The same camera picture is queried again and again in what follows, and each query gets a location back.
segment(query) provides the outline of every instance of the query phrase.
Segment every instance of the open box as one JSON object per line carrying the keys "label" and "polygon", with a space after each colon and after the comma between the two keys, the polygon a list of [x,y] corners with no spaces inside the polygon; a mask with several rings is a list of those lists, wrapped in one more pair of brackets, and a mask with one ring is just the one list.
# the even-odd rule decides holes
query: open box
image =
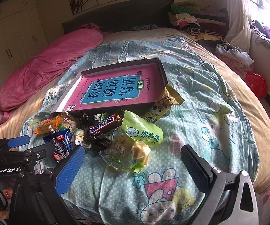
{"label": "open box", "polygon": [[75,118],[114,113],[119,109],[143,115],[159,99],[167,78],[158,58],[110,64],[81,72],[70,84],[52,114],[69,111]]}

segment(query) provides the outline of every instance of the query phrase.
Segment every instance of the red plastic bag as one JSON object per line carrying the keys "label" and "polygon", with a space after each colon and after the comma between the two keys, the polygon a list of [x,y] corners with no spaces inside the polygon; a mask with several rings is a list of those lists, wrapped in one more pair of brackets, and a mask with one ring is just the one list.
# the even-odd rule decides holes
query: red plastic bag
{"label": "red plastic bag", "polygon": [[257,98],[265,98],[268,93],[268,85],[258,74],[247,72],[244,82],[249,86]]}

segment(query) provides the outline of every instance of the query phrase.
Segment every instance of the silver screw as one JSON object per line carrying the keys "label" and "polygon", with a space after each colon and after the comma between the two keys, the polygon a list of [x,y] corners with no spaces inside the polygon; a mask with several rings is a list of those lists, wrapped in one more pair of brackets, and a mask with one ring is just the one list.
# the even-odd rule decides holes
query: silver screw
{"label": "silver screw", "polygon": [[215,173],[220,173],[222,170],[219,168],[219,167],[214,167],[213,168],[213,171],[215,172]]}
{"label": "silver screw", "polygon": [[24,176],[24,172],[20,172],[19,174],[18,174],[18,177],[20,177],[20,178],[22,178]]}
{"label": "silver screw", "polygon": [[47,168],[47,169],[44,171],[44,173],[45,173],[45,174],[52,174],[53,171],[54,171],[53,168],[50,167],[50,168]]}
{"label": "silver screw", "polygon": [[248,172],[246,171],[246,170],[242,170],[241,171],[241,174],[243,175],[243,176],[245,176],[245,177],[247,177],[249,174],[248,174]]}

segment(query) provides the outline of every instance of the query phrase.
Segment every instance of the bed headboard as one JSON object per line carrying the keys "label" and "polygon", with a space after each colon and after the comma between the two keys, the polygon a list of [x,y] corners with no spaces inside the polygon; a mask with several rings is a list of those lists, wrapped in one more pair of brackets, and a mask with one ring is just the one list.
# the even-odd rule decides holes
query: bed headboard
{"label": "bed headboard", "polygon": [[134,26],[171,27],[168,12],[173,0],[130,0],[97,8],[62,23],[65,34],[95,23],[103,32],[129,31]]}

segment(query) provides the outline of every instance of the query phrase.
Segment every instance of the snickers logo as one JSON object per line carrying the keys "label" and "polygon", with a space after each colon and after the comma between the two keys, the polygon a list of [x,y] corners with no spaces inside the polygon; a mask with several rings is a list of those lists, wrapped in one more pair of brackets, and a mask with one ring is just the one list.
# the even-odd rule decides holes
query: snickers logo
{"label": "snickers logo", "polygon": [[109,125],[110,123],[114,122],[115,120],[115,114],[108,117],[107,119],[105,119],[104,121],[100,122],[97,126],[90,128],[89,132],[91,134],[96,133],[97,131],[101,130],[102,128],[104,128],[105,126]]}

